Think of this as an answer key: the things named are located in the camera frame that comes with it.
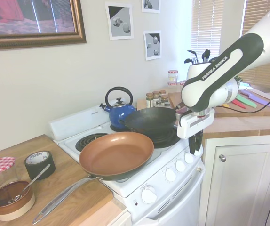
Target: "wall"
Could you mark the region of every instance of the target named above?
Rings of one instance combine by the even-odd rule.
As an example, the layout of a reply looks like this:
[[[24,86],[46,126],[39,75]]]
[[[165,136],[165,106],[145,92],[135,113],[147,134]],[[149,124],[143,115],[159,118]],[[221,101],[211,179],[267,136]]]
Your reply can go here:
[[[50,135],[50,120],[99,105],[114,86],[136,100],[165,86],[169,69],[185,75],[191,1],[163,0],[161,14],[116,2],[134,6],[132,40],[110,41],[104,0],[82,0],[87,44],[0,51],[0,150]],[[145,61],[144,30],[162,30],[161,59]]]

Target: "frying pan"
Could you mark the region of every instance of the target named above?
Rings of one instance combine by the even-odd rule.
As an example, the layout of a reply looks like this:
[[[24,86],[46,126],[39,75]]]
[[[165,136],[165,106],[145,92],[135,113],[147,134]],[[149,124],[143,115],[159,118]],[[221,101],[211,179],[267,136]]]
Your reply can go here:
[[[88,174],[62,191],[36,216],[41,221],[82,184],[94,180],[121,180],[137,173],[151,158],[154,144],[147,136],[134,132],[112,133],[89,143],[79,155],[79,164]]]
[[[145,108],[129,114],[119,122],[138,133],[157,133],[174,126],[176,111],[165,107]]]

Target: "bowl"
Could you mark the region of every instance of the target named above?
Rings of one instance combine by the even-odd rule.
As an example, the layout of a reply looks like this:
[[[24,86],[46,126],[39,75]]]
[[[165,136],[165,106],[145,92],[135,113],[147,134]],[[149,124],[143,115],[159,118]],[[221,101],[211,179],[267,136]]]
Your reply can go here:
[[[35,196],[31,186],[29,186],[22,194],[21,198],[16,202],[8,204],[8,201],[19,195],[29,183],[24,180],[11,182],[0,188],[0,220],[10,221],[16,219],[27,211],[35,203]]]

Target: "window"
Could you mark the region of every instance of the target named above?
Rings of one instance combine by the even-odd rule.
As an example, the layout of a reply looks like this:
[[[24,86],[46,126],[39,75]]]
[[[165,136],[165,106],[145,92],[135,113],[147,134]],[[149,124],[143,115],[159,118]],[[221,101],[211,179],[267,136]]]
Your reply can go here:
[[[219,56],[224,0],[192,0],[191,50],[199,61],[206,49]]]
[[[242,35],[257,24],[269,11],[270,0],[247,0]],[[243,72],[240,77],[250,84],[270,88],[270,64]]]

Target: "black duct tape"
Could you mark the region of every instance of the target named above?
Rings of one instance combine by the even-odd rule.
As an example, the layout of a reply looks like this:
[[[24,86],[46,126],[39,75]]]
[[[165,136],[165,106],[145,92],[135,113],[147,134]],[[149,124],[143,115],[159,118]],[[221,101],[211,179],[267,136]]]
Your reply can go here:
[[[49,151],[40,151],[29,155],[24,160],[24,164],[31,180],[33,180],[48,164],[50,164],[50,167],[37,180],[49,177],[56,169],[51,152]]]

